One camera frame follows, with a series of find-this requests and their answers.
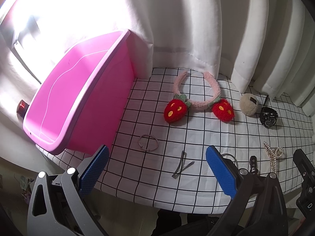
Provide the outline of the red water bottle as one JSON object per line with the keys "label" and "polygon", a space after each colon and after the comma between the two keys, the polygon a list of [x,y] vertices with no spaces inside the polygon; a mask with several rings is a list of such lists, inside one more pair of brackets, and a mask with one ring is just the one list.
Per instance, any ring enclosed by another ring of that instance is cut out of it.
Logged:
{"label": "red water bottle", "polygon": [[26,112],[28,110],[29,104],[25,102],[24,100],[21,100],[17,106],[17,114],[21,117],[24,118],[26,115]]}

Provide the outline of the black printed hair scrunchie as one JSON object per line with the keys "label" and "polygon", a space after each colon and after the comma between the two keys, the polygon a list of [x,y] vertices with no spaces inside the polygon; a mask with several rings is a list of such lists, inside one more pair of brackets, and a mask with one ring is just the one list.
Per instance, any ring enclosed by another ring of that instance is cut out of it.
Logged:
{"label": "black printed hair scrunchie", "polygon": [[258,168],[257,168],[257,157],[251,156],[249,159],[249,166],[250,166],[250,173],[252,175],[258,175]]}

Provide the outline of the white black grid tablecloth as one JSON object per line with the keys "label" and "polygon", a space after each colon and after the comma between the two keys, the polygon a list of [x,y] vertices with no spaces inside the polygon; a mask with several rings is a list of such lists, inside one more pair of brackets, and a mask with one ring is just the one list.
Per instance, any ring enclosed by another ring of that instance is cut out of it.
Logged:
{"label": "white black grid tablecloth", "polygon": [[[310,117],[295,106],[288,95],[270,106],[279,115],[275,127],[267,129],[258,115],[245,116],[239,107],[240,93],[232,82],[219,75],[223,98],[231,103],[235,117],[221,122],[212,112],[189,112],[176,124],[168,124],[163,111],[172,99],[172,85],[179,69],[155,68],[148,80],[133,82],[127,106],[116,133],[108,164],[95,187],[105,193],[147,206],[183,213],[220,214],[230,198],[225,195],[206,162],[206,149],[216,149],[235,158],[240,168],[249,167],[257,157],[260,174],[270,171],[265,141],[282,147],[278,160],[279,182],[283,193],[297,189],[302,176],[293,153],[302,149],[313,159],[313,125]],[[184,165],[194,161],[178,178],[172,178],[182,151]]]}

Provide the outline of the pink plastic storage bin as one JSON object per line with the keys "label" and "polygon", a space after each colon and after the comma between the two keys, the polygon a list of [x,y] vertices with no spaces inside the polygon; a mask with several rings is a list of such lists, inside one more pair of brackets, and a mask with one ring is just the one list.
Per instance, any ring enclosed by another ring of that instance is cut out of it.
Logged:
{"label": "pink plastic storage bin", "polygon": [[117,31],[74,45],[37,90],[22,127],[43,150],[93,155],[114,143],[134,80],[127,39]]}

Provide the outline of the white curtain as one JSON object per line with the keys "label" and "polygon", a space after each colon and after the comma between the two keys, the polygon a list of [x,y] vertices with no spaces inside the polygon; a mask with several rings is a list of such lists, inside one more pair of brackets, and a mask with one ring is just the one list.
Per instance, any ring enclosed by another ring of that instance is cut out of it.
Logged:
{"label": "white curtain", "polygon": [[301,0],[1,0],[1,111],[12,118],[78,41],[126,29],[139,78],[223,74],[314,115],[314,20]]}

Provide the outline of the dark metal hair clip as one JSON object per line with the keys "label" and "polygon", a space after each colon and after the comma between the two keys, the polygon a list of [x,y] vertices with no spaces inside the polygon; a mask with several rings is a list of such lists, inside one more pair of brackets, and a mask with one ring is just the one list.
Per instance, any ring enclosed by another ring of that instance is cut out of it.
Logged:
{"label": "dark metal hair clip", "polygon": [[179,175],[187,168],[191,167],[194,164],[194,161],[189,162],[187,165],[184,165],[186,159],[186,152],[183,150],[181,153],[181,157],[179,160],[179,164],[174,171],[172,178],[176,179],[179,177]]}

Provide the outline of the beige fluffy round pouch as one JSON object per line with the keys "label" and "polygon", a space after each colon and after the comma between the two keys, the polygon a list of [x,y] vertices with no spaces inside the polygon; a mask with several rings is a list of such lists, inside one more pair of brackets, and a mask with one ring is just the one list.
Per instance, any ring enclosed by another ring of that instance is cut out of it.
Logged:
{"label": "beige fluffy round pouch", "polygon": [[242,95],[239,105],[242,113],[246,116],[254,115],[258,109],[258,101],[255,98],[255,95],[249,93]]}

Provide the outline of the pink strawberry plush headband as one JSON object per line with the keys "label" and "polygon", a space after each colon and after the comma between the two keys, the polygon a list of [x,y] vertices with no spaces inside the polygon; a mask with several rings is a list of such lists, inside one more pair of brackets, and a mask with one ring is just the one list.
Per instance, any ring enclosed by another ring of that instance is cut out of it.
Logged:
{"label": "pink strawberry plush headband", "polygon": [[188,72],[184,71],[178,75],[173,83],[173,99],[166,105],[163,117],[164,120],[169,123],[175,123],[180,121],[188,113],[189,110],[194,111],[211,111],[221,121],[228,123],[234,118],[234,110],[227,99],[222,98],[221,88],[214,78],[209,73],[203,73],[203,78],[208,82],[213,90],[213,96],[209,100],[194,101],[182,94],[179,90],[180,85],[187,77]]}

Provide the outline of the black wrist watch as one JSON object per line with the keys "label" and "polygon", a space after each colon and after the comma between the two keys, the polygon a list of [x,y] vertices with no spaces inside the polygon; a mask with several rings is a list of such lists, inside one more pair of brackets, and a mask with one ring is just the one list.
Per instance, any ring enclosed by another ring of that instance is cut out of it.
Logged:
{"label": "black wrist watch", "polygon": [[259,115],[259,120],[260,123],[265,127],[265,128],[271,128],[275,126],[277,123],[278,119],[278,113],[275,109],[272,109],[271,107],[267,106],[267,102],[269,101],[269,96],[267,95],[263,106],[261,107],[260,110],[260,115]]}

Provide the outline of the pearl gold hair claw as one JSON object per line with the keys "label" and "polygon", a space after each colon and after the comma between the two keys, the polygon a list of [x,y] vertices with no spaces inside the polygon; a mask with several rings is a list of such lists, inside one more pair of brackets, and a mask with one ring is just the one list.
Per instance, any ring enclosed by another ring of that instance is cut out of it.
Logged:
{"label": "pearl gold hair claw", "polygon": [[281,158],[284,153],[284,149],[282,147],[271,148],[265,141],[263,142],[266,153],[270,159],[270,172],[277,173],[277,160]]}

